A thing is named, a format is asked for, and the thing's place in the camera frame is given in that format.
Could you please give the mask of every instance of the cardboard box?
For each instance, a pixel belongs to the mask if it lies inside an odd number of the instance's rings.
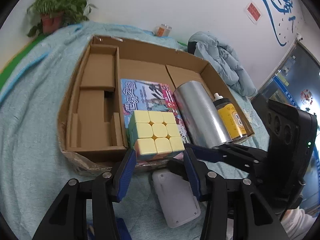
[[[253,135],[242,109],[207,61],[142,41],[94,37],[76,65],[58,114],[61,151],[82,170],[110,169],[126,152],[120,79],[168,84],[172,92],[187,81],[199,81],[212,99],[214,93],[229,98],[248,137]]]

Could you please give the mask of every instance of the potted plant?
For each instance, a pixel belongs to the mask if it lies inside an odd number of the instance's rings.
[[[50,34],[62,25],[87,21],[87,15],[91,13],[92,8],[96,7],[87,4],[87,0],[35,0],[27,9],[27,13],[40,15],[41,21],[33,26],[27,35],[33,37],[37,31]]]

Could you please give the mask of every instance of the blue jacket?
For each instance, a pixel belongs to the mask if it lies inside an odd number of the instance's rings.
[[[194,55],[209,61],[233,90],[247,97],[257,94],[257,89],[232,47],[210,32],[197,32],[190,37],[189,42],[192,41],[197,41]]]

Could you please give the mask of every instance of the small jar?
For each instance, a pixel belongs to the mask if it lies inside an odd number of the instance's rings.
[[[161,24],[158,29],[157,36],[158,37],[166,37],[169,35],[169,32],[172,30],[172,27],[168,26],[167,24]]]

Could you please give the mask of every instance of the yellow bottle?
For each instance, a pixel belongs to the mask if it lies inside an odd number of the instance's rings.
[[[218,93],[214,94],[214,105],[227,128],[232,141],[236,141],[239,138],[246,137],[247,133],[242,124],[242,121],[229,98],[223,98]]]

